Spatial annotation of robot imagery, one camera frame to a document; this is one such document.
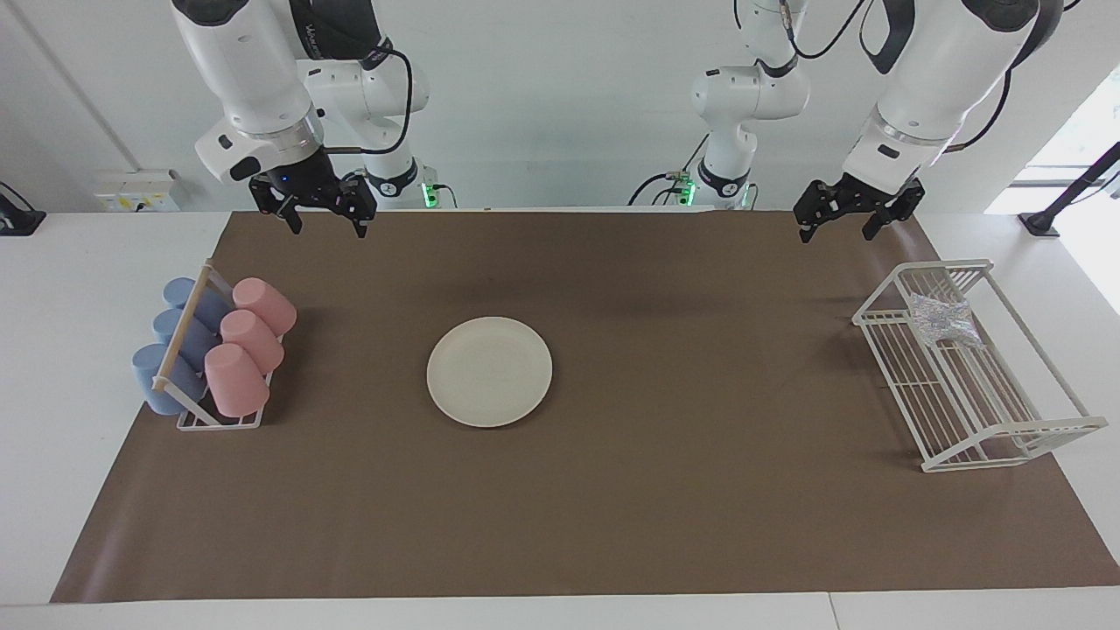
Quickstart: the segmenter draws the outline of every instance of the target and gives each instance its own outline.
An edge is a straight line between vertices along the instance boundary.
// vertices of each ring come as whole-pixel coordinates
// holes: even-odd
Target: plastic bag
[[[940,341],[953,341],[970,348],[983,346],[983,340],[972,318],[972,306],[968,302],[945,304],[914,295],[914,327],[922,343],[934,348]]]

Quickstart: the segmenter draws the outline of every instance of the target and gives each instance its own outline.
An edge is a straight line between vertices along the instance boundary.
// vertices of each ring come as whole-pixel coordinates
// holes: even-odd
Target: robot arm
[[[836,185],[813,182],[794,206],[803,242],[849,213],[870,213],[871,240],[893,221],[911,217],[925,194],[917,175],[960,133],[964,120],[1009,68],[1056,27],[1061,0],[894,0],[886,2],[900,30],[894,58],[872,55],[889,72],[886,91],[843,163]]]
[[[427,78],[403,61],[389,57],[372,68],[356,62],[315,64],[305,81],[330,133],[357,147],[333,152],[357,154],[381,209],[417,209],[438,204],[429,198],[437,174],[416,158],[402,127],[389,117],[416,113],[428,104]]]
[[[364,82],[395,77],[400,64],[389,61],[392,43],[381,33],[370,1],[171,0],[171,4],[192,57],[225,112],[195,147],[207,169],[226,184],[248,180],[260,211],[277,214],[296,233],[301,228],[296,207],[307,206],[347,217],[364,237],[376,213],[376,198],[364,173],[340,178],[335,174],[319,120],[327,112],[312,104],[311,95],[324,83],[316,80],[320,74],[353,76],[346,87],[356,98],[349,98],[346,106],[337,95],[342,83],[316,96],[332,104],[332,114],[345,122],[345,129],[377,146],[376,133],[362,132],[376,126],[370,104],[377,104],[368,98],[376,89],[364,90]],[[308,76],[310,92],[300,81],[297,57],[324,62]],[[403,91],[401,81],[383,83]],[[427,103],[427,89],[421,92],[413,111]],[[377,117],[403,113],[403,105],[377,110]],[[395,130],[388,120],[381,127],[383,135]],[[393,168],[404,155],[413,164],[403,141],[385,145],[392,150],[363,149],[371,154],[367,167]]]
[[[711,130],[708,147],[690,174],[696,203],[731,209],[741,205],[758,139],[752,120],[781,120],[804,111],[809,80],[786,37],[778,0],[744,1],[743,41],[754,55],[750,66],[710,70],[692,86],[692,104]],[[808,0],[792,2],[796,30]]]

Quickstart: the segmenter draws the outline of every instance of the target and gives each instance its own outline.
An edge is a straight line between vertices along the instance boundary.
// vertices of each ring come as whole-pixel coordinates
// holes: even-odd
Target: electrical outlet
[[[95,196],[108,212],[179,212],[181,191],[169,172],[101,173]]]

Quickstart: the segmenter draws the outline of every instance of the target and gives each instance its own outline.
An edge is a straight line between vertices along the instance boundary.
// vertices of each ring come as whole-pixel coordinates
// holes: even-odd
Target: pink cup
[[[245,278],[233,287],[233,303],[237,308],[252,311],[276,333],[288,334],[296,325],[296,307],[272,285],[260,278]]]
[[[217,411],[227,418],[243,418],[264,408],[269,386],[245,349],[233,343],[206,353],[206,382]]]
[[[272,328],[252,311],[234,311],[222,319],[222,341],[245,349],[262,374],[283,362],[283,346]]]

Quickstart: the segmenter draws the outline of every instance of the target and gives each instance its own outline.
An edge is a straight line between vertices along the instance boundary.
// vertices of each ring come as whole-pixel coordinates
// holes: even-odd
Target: blue cup
[[[156,316],[151,323],[151,332],[156,334],[156,341],[164,345],[171,344],[171,336],[175,335],[175,327],[183,318],[181,308],[171,308]],[[186,359],[187,364],[196,372],[202,372],[206,367],[206,353],[217,348],[221,341],[209,332],[202,322],[192,317],[187,322],[187,333],[183,337],[183,345],[179,346],[179,356]]]
[[[164,302],[168,308],[183,308],[187,305],[190,291],[195,289],[195,281],[190,278],[176,278],[164,287]],[[198,319],[209,332],[218,334],[222,331],[222,318],[233,313],[233,306],[222,299],[214,289],[206,287],[198,307],[195,308],[195,319]]]
[[[159,373],[159,364],[164,361],[166,353],[167,345],[162,343],[141,348],[132,355],[132,373],[136,374],[137,382],[143,390],[144,400],[148,401],[152,411],[160,416],[177,416],[186,411],[186,408],[178,400],[171,398],[171,395],[157,393],[151,389],[151,380]],[[203,395],[206,393],[206,383],[190,369],[183,356],[175,358],[170,378],[171,382],[195,402],[202,400]]]

